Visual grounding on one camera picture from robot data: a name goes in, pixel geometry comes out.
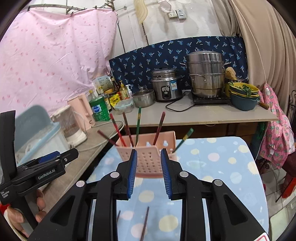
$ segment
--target yellow snack package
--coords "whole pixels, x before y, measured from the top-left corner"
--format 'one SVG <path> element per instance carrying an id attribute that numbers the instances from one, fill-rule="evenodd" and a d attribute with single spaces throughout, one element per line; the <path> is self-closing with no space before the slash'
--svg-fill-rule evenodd
<path id="1" fill-rule="evenodd" d="M 120 101 L 120 97 L 119 94 L 115 94 L 112 97 L 110 97 L 110 104 L 113 106 L 113 108 L 115 107 L 115 105 L 117 104 L 117 102 Z"/>

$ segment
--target teal bowl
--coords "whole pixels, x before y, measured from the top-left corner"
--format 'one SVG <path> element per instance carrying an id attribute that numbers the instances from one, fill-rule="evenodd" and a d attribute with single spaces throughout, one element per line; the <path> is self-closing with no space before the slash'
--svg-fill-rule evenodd
<path id="1" fill-rule="evenodd" d="M 234 95 L 230 92 L 231 103 L 239 110 L 247 111 L 255 108 L 259 97 L 245 98 L 239 95 Z"/>

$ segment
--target green can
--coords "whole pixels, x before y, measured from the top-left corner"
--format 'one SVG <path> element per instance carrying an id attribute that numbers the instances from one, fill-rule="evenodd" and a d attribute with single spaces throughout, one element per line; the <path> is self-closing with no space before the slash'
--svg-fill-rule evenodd
<path id="1" fill-rule="evenodd" d="M 108 121 L 110 120 L 109 111 L 104 98 L 101 96 L 89 102 L 93 111 L 95 121 Z"/>

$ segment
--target countertop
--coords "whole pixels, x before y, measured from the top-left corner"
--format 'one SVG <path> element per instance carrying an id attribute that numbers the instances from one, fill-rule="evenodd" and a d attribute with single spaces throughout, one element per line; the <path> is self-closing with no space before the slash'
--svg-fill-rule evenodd
<path id="1" fill-rule="evenodd" d="M 118 122 L 117 125 L 119 128 L 122 126 L 122 124 Z M 87 140 L 76 147 L 79 152 L 78 158 L 69 163 L 64 175 L 50 182 L 43 191 L 46 201 L 46 212 L 48 212 L 70 187 L 79 180 L 80 176 L 107 144 L 107 142 L 104 142 L 99 147 L 88 151 L 80 151 L 95 146 L 105 140 L 102 136 L 97 134 L 97 130 L 99 129 L 102 130 L 106 136 L 111 136 L 116 133 L 112 122 L 101 127 L 93 127 L 87 131 Z"/>
<path id="2" fill-rule="evenodd" d="M 221 124 L 221 123 L 240 123 L 240 122 L 258 122 L 275 121 L 278 118 L 259 105 L 253 110 L 241 111 L 231 105 L 200 105 L 194 106 L 184 112 L 173 112 L 165 108 L 168 103 L 155 102 L 153 105 L 142 108 L 141 123 L 143 126 L 158 126 L 160 117 L 165 111 L 163 126 L 185 126 L 185 125 L 203 125 L 203 124 Z M 174 110 L 184 110 L 193 104 L 191 94 L 183 97 L 181 100 L 170 105 Z M 122 115 L 117 115 L 112 111 L 115 120 L 122 120 Z M 126 113 L 128 125 L 137 126 L 138 108 L 132 112 Z"/>

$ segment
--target chopstick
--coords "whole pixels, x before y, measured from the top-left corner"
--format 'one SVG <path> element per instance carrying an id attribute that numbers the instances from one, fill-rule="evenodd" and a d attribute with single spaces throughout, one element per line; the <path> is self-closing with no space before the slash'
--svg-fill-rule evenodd
<path id="1" fill-rule="evenodd" d="M 97 131 L 102 137 L 104 137 L 106 140 L 108 140 L 112 145 L 118 146 L 115 141 L 109 139 L 108 136 L 106 136 L 103 132 L 101 132 L 100 130 Z"/>
<path id="2" fill-rule="evenodd" d="M 143 241 L 143 239 L 144 239 L 145 229 L 146 229 L 147 219 L 148 219 L 148 212 L 149 212 L 149 206 L 147 207 L 145 221 L 144 221 L 144 226 L 143 226 L 143 230 L 142 230 L 142 233 L 141 233 L 141 239 L 140 239 L 140 241 Z"/>
<path id="3" fill-rule="evenodd" d="M 116 122 L 115 122 L 115 120 L 114 120 L 113 115 L 110 114 L 110 117 L 111 117 L 111 120 L 112 120 L 112 122 L 113 122 L 113 125 L 114 125 L 114 127 L 115 127 L 115 129 L 116 129 L 116 131 L 117 131 L 117 134 L 118 134 L 118 136 L 119 136 L 119 138 L 120 138 L 120 140 L 121 140 L 121 143 L 122 143 L 124 146 L 126 146 L 126 144 L 125 144 L 125 142 L 124 142 L 124 140 L 123 140 L 123 138 L 122 138 L 122 135 L 120 134 L 120 131 L 119 131 L 119 129 L 118 129 L 118 126 L 117 126 L 117 124 L 116 124 Z"/>
<path id="4" fill-rule="evenodd" d="M 136 133 L 136 145 L 138 144 L 138 138 L 139 138 L 139 130 L 140 130 L 140 119 L 141 119 L 141 107 L 139 107 L 138 111 L 138 122 L 137 122 L 137 133 Z"/>
<path id="5" fill-rule="evenodd" d="M 183 139 L 181 140 L 181 142 L 179 143 L 179 145 L 177 145 L 177 147 L 175 148 L 175 150 L 172 151 L 172 153 L 174 153 L 183 143 L 184 141 L 186 141 L 187 138 L 189 138 L 191 136 L 191 134 L 194 132 L 194 130 L 192 128 L 190 128 L 190 130 L 187 132 L 187 134 L 183 137 Z"/>
<path id="6" fill-rule="evenodd" d="M 119 212 L 118 212 L 118 214 L 117 214 L 116 223 L 118 223 L 118 219 L 119 219 L 120 212 L 121 212 L 121 210 L 119 210 Z"/>
<path id="7" fill-rule="evenodd" d="M 128 126 L 128 120 L 126 119 L 126 114 L 125 114 L 125 112 L 123 112 L 122 114 L 123 114 L 124 122 L 126 124 L 125 125 L 126 133 L 128 134 L 130 141 L 131 141 L 131 145 L 133 146 L 133 139 L 131 138 L 131 131 Z"/>
<path id="8" fill-rule="evenodd" d="M 159 125 L 157 127 L 156 135 L 155 135 L 155 138 L 154 138 L 154 141 L 153 141 L 153 145 L 156 144 L 156 141 L 157 141 L 157 138 L 159 136 L 160 129 L 161 129 L 162 125 L 163 125 L 163 120 L 164 119 L 165 119 L 165 112 L 163 112 L 163 114 L 161 115 L 160 122 L 159 122 Z"/>

